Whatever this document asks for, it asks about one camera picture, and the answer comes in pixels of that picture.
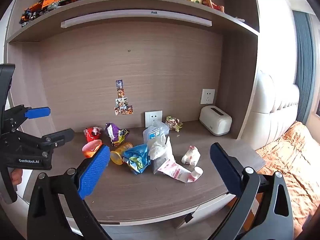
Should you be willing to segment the person's left hand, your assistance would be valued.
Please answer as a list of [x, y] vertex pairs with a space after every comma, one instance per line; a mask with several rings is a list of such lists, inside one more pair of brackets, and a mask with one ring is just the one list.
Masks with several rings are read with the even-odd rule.
[[22, 182], [22, 176], [23, 176], [23, 170], [16, 168], [14, 169], [11, 174], [11, 182], [14, 186], [20, 185], [20, 183]]

